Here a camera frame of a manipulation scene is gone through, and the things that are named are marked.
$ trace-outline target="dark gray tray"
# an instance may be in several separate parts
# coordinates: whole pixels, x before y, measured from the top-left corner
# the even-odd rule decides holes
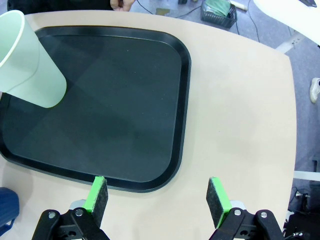
[[[176,37],[105,26],[36,32],[67,80],[42,108],[3,94],[0,151],[13,163],[77,181],[150,192],[182,158],[191,59]]]

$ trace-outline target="light green paper cup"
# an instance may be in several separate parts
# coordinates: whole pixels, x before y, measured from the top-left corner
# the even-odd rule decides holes
[[[0,15],[0,91],[44,108],[65,95],[66,79],[18,10]]]

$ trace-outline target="basket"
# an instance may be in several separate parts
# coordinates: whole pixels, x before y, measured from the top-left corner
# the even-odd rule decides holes
[[[231,4],[228,15],[226,17],[219,16],[214,14],[213,12],[205,10],[205,0],[204,0],[201,5],[201,20],[229,29],[237,21],[236,7]]]

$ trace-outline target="cable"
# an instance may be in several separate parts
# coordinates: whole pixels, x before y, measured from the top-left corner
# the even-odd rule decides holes
[[[293,187],[291,188],[291,190],[292,190],[292,189],[295,189],[295,192],[294,192],[292,198],[290,199],[289,204],[292,203],[292,201],[295,199],[297,192],[301,192],[302,190],[304,190],[304,191],[306,191],[306,192],[308,191],[308,189],[306,189],[306,188],[300,188],[300,189],[298,189],[296,186],[293,186]]]
[[[144,10],[146,10],[148,13],[150,13],[150,14],[153,15],[153,13],[152,13],[151,11],[149,11],[149,10],[146,9],[144,6],[142,6],[142,4],[139,2],[139,0],[136,0],[136,1],[138,2],[138,4],[139,4]]]
[[[197,6],[196,8],[192,9],[191,11],[187,12],[186,14],[183,14],[181,16],[175,16],[174,18],[175,19],[179,19],[179,18],[182,18],[184,16],[187,16],[188,14],[192,13],[194,10],[197,10],[198,8],[200,8],[201,6]]]
[[[256,32],[256,36],[258,38],[258,42],[260,43],[260,38],[259,38],[259,33],[258,33],[258,28],[257,28],[257,25],[255,24],[254,20],[252,19],[251,17],[251,14],[250,14],[250,9],[249,9],[249,4],[250,4],[251,0],[249,0],[248,2],[248,13],[249,13],[249,18],[251,19],[251,21],[253,22],[253,25],[255,27],[255,32]]]
[[[236,31],[237,31],[238,35],[240,35],[237,21],[235,21],[235,26],[236,26]]]
[[[146,10],[148,13],[154,15],[154,13],[152,13],[151,11],[149,11],[148,9],[146,9],[146,8],[139,2],[139,0],[136,0],[136,1],[138,2],[138,4],[139,4],[144,10]],[[188,11],[187,13],[185,13],[185,14],[183,14],[183,15],[181,15],[181,16],[175,16],[174,18],[175,18],[175,19],[179,19],[179,18],[185,17],[185,16],[187,16],[188,14],[192,13],[194,10],[197,10],[197,9],[200,8],[200,7],[201,7],[201,5],[200,5],[200,6],[197,6],[196,8],[192,9],[191,11]]]

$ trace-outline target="white desk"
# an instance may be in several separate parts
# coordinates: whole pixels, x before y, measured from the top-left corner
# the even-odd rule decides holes
[[[282,53],[302,41],[304,36],[320,45],[320,0],[315,0],[317,7],[308,7],[299,0],[253,1],[262,12],[297,31],[277,48]]]
[[[205,240],[214,231],[206,202],[209,177],[249,212],[273,211],[283,225],[296,155],[296,102],[289,58],[236,34],[180,19],[112,11],[27,16],[48,26],[122,26],[167,32],[188,48],[191,77],[182,163],[150,193],[109,190],[101,228],[112,240]],[[14,190],[21,213],[3,240],[31,239],[41,213],[65,213],[90,186],[0,158],[0,186]]]

